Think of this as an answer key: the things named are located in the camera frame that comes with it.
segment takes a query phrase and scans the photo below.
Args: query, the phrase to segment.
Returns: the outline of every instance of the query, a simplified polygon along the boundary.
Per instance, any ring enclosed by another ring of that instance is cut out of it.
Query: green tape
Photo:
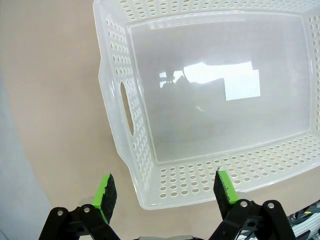
[[[236,190],[228,176],[227,171],[218,171],[218,174],[220,176],[221,182],[224,186],[224,191],[226,196],[228,197],[229,203],[234,204],[236,201],[239,200],[239,197],[236,193]]]
[[[102,180],[101,180],[101,182],[100,182],[99,188],[98,188],[98,190],[96,191],[96,194],[95,194],[95,196],[94,196],[94,198],[93,198],[93,201],[92,201],[92,205],[93,205],[96,209],[98,209],[98,210],[100,211],[103,220],[104,220],[107,224],[109,224],[109,223],[108,223],[108,221],[107,221],[107,219],[106,219],[106,216],[105,216],[104,212],[103,212],[102,209],[101,209],[101,204],[102,204],[103,196],[104,196],[104,194],[106,193],[106,186],[107,186],[107,184],[108,184],[109,177],[110,177],[110,175],[104,175],[104,176],[103,176],[103,178],[102,178]]]

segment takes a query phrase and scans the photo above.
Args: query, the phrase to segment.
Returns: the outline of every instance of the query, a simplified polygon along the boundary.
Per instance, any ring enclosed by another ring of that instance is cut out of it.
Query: handle cutout
[[[127,90],[126,90],[123,82],[120,83],[120,91],[121,91],[122,101],[123,101],[123,105],[124,105],[126,120],[129,125],[130,133],[133,136],[135,134],[134,121],[133,121],[133,118],[132,118],[132,115],[130,112]]]

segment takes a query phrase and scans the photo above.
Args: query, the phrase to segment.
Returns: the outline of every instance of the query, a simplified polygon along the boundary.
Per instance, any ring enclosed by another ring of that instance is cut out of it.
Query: white plastic basket
[[[143,208],[214,200],[217,168],[247,192],[319,166],[319,0],[93,8],[103,99]]]

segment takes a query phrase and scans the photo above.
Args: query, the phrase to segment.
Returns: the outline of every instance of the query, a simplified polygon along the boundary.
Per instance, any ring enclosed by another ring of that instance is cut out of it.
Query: screw
[[[267,206],[270,209],[273,209],[275,207],[275,205],[272,202],[269,202]]]
[[[240,206],[245,208],[246,206],[248,206],[248,203],[246,201],[242,201],[240,202]]]

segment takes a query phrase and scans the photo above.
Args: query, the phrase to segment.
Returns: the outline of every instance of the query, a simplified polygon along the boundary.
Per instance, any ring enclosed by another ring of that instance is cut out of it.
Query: table surface
[[[52,206],[69,210],[112,173],[118,192],[110,225],[122,239],[194,235],[221,222],[216,201],[144,210],[118,156],[98,81],[92,2],[0,0],[0,64],[25,154]],[[320,199],[320,168],[250,192],[291,214]]]

